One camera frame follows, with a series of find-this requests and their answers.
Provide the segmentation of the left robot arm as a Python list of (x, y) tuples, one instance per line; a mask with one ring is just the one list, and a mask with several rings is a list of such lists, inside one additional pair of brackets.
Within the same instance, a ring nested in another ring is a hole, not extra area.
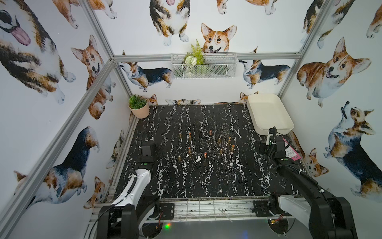
[(135, 166), (129, 170), (132, 174), (126, 187), (110, 206), (103, 206), (95, 222), (96, 239), (107, 239), (113, 224), (120, 224), (120, 236), (123, 239), (138, 239), (143, 224), (155, 212), (153, 197), (139, 204), (147, 185), (150, 183), (156, 158), (156, 144), (153, 140), (140, 143), (141, 153)]

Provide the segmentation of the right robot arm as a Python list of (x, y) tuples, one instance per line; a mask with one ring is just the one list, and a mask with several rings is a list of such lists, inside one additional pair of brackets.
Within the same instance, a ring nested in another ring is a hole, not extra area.
[(302, 198), (295, 198), (272, 193), (269, 207), (273, 214), (290, 214), (309, 229), (314, 239), (358, 237), (350, 203), (324, 190), (287, 158), (283, 135), (276, 127), (268, 130), (266, 141), (256, 143), (256, 149), (264, 153), (278, 175), (287, 179), (302, 195)]

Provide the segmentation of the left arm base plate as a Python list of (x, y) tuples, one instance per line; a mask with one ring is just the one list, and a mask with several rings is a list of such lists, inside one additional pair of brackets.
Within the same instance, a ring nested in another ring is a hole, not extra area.
[(154, 219), (159, 220), (172, 220), (175, 214), (175, 204), (174, 203), (160, 203), (155, 207)]

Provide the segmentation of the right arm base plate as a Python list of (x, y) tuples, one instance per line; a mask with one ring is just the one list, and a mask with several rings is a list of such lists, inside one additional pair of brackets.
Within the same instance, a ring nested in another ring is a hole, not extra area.
[(281, 213), (277, 213), (269, 205), (268, 200), (254, 200), (252, 212), (256, 214), (257, 217), (279, 217)]

